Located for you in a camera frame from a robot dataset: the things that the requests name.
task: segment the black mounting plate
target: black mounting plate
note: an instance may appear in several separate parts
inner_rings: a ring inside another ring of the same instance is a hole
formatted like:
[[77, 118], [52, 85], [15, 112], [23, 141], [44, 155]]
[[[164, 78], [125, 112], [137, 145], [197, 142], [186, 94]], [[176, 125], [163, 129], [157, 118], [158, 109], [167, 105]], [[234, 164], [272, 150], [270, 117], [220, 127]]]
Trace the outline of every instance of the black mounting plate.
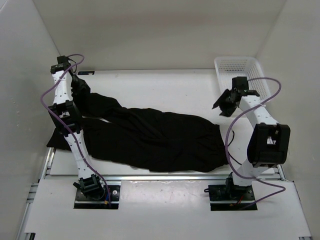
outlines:
[[[243, 193], [242, 203], [239, 203], [237, 205], [231, 205], [231, 202], [224, 203], [222, 201], [233, 201], [236, 203], [239, 199], [233, 199], [230, 198], [227, 194], [221, 194], [218, 195], [217, 193], [224, 193], [226, 190], [226, 185], [209, 185], [207, 189], [209, 193], [209, 199], [210, 199], [210, 208], [211, 211], [239, 211], [242, 210], [241, 208], [247, 206], [250, 204], [250, 202], [245, 201], [255, 201], [255, 194], [252, 186], [248, 186], [246, 189], [246, 192]], [[244, 211], [250, 211], [250, 210], [258, 210], [257, 205], [254, 204], [250, 207], [247, 207], [243, 209]]]
[[74, 199], [74, 209], [118, 209], [120, 200], [120, 185], [108, 185], [111, 198], [111, 208], [109, 204], [105, 204], [105, 197], [99, 200], [92, 199], [89, 196], [85, 196], [81, 193], [81, 190], [77, 189]]

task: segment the white wall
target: white wall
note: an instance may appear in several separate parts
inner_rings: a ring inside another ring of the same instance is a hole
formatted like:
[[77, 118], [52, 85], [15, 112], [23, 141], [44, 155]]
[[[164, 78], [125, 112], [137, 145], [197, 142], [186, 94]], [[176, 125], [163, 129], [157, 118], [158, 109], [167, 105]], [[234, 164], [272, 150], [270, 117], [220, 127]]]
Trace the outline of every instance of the white wall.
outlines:
[[294, 180], [315, 240], [320, 239], [320, 1], [288, 0], [258, 60], [283, 91], [268, 106], [291, 128], [286, 176]]
[[31, 0], [0, 0], [0, 8], [0, 239], [11, 240], [53, 130], [39, 98], [58, 52]]
[[212, 69], [255, 56], [285, 0], [34, 0], [61, 54], [80, 69]]

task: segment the black garment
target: black garment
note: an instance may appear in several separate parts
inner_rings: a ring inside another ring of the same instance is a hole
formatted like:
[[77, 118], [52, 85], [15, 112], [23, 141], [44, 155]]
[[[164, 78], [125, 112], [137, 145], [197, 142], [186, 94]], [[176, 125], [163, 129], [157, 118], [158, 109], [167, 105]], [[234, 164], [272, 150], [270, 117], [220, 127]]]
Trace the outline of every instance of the black garment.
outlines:
[[[73, 100], [87, 116], [82, 119], [84, 141], [93, 158], [152, 172], [209, 172], [228, 164], [219, 125], [204, 118], [151, 108], [127, 109], [97, 93], [73, 96]], [[47, 147], [70, 150], [57, 130]]]

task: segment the black pants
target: black pants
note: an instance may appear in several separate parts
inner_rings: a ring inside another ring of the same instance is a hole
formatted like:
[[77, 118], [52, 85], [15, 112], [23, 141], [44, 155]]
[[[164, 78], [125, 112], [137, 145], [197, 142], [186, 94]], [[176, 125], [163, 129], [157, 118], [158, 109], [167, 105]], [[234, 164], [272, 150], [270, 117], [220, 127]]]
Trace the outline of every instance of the black pants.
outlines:
[[[97, 93], [78, 94], [73, 101], [87, 116], [82, 119], [84, 141], [93, 158], [152, 172], [209, 172], [228, 164], [219, 125], [204, 118], [127, 109]], [[57, 129], [47, 147], [70, 150]]]

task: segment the black bracket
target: black bracket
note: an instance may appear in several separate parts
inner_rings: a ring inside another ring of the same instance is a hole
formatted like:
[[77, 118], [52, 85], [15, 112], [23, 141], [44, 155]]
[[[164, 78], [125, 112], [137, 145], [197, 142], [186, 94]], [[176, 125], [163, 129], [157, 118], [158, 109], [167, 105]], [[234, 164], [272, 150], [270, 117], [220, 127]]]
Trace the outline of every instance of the black bracket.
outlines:
[[[80, 133], [82, 129], [81, 121], [82, 115], [73, 101], [66, 101], [61, 104], [53, 104], [49, 106], [49, 109], [57, 116], [61, 116], [60, 119], [72, 130], [73, 133]], [[59, 132], [64, 136], [68, 136], [70, 133], [67, 129], [54, 117], [50, 114], [51, 119]]]
[[105, 193], [100, 183], [100, 178], [94, 174], [86, 179], [81, 177], [79, 183], [74, 182], [73, 186], [79, 189], [85, 197], [99, 199]]
[[[209, 185], [204, 192], [209, 193], [211, 211], [237, 211], [255, 200], [252, 186], [234, 185], [231, 174], [225, 184]], [[257, 210], [257, 205], [253, 204], [245, 210]]]
[[78, 189], [75, 194], [75, 209], [118, 209], [120, 200], [120, 185], [108, 185], [110, 192], [111, 204], [105, 202], [107, 189], [104, 188], [103, 193], [98, 197], [85, 196]]
[[241, 98], [249, 95], [260, 96], [256, 90], [249, 90], [247, 77], [234, 77], [232, 78], [232, 89], [226, 89], [213, 104], [212, 109], [220, 107], [222, 111], [220, 115], [230, 117], [239, 106]]
[[287, 159], [290, 127], [284, 124], [256, 124], [246, 155], [253, 167], [274, 168]]

